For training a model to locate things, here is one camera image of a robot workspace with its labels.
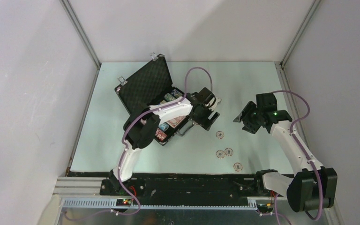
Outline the light blue chip stack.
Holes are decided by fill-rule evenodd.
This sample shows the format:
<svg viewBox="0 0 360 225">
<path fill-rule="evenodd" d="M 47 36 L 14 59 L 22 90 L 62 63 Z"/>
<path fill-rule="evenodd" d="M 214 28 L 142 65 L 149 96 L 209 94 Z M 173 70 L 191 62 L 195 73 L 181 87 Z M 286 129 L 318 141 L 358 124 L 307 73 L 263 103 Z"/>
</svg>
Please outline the light blue chip stack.
<svg viewBox="0 0 360 225">
<path fill-rule="evenodd" d="M 166 122 L 164 122 L 158 126 L 158 128 L 161 129 L 162 131 L 166 131 L 169 127 L 170 126 Z"/>
</svg>

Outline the white red chip stack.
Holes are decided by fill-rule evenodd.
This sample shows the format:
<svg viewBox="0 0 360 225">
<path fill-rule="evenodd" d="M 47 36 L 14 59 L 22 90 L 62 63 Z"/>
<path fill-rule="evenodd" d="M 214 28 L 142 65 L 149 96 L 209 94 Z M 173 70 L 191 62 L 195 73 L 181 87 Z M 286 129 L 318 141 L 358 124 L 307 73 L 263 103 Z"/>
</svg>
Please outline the white red chip stack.
<svg viewBox="0 0 360 225">
<path fill-rule="evenodd" d="M 223 131 L 217 131 L 216 132 L 216 137 L 218 139 L 223 139 L 224 138 L 224 132 Z M 232 148 L 230 147 L 227 147 L 225 148 L 224 150 L 217 150 L 216 151 L 216 157 L 219 158 L 219 159 L 223 159 L 225 157 L 232 157 L 234 154 L 234 151 Z M 243 170 L 243 165 L 242 163 L 238 162 L 238 161 L 235 161 L 234 164 L 233 164 L 233 169 L 234 171 L 236 172 L 241 172 Z"/>
</svg>

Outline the black poker set case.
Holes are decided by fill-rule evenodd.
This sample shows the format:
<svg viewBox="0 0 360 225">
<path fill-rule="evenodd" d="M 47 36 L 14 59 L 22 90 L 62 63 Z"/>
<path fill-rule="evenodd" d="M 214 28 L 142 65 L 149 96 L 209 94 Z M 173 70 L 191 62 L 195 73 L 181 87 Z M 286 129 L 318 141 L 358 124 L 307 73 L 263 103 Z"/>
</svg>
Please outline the black poker set case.
<svg viewBox="0 0 360 225">
<path fill-rule="evenodd" d="M 125 84 L 118 85 L 115 92 L 130 118 L 130 121 L 125 123 L 124 130 L 143 110 L 147 109 L 147 106 L 165 103 L 164 95 L 171 93 L 173 89 L 184 94 L 184 91 L 174 86 L 163 54 L 157 55 L 156 58 L 137 70 L 126 79 Z"/>
</svg>

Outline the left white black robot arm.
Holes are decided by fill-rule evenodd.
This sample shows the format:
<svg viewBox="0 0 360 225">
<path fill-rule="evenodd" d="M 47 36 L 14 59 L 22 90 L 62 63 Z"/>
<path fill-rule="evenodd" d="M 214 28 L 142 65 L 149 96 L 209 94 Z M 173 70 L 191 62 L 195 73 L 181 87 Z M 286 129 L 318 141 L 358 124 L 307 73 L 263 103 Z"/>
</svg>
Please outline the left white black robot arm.
<svg viewBox="0 0 360 225">
<path fill-rule="evenodd" d="M 118 195 L 129 191 L 128 180 L 132 177 L 141 150 L 152 143 L 159 125 L 185 116 L 209 131 L 220 115 L 215 112 L 220 103 L 220 97 L 203 88 L 199 92 L 185 93 L 182 97 L 164 104 L 143 106 L 131 114 L 124 124 L 121 140 L 124 150 L 118 166 L 112 170 L 116 179 L 113 180 L 111 189 Z"/>
</svg>

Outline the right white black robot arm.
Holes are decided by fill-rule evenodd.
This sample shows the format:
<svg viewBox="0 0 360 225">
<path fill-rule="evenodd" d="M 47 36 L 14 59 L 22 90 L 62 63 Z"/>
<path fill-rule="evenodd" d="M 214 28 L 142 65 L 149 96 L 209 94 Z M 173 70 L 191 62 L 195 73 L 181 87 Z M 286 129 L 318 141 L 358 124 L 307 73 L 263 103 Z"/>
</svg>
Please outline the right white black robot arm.
<svg viewBox="0 0 360 225">
<path fill-rule="evenodd" d="M 295 212 L 316 210 L 320 214 L 334 206 L 336 171 L 326 168 L 302 141 L 289 112 L 278 109 L 275 92 L 257 94 L 256 101 L 248 102 L 234 122 L 242 123 L 242 129 L 251 134 L 266 129 L 279 143 L 293 171 L 293 178 L 275 170 L 257 172 L 254 190 L 258 195 L 274 191 L 286 197 Z"/>
</svg>

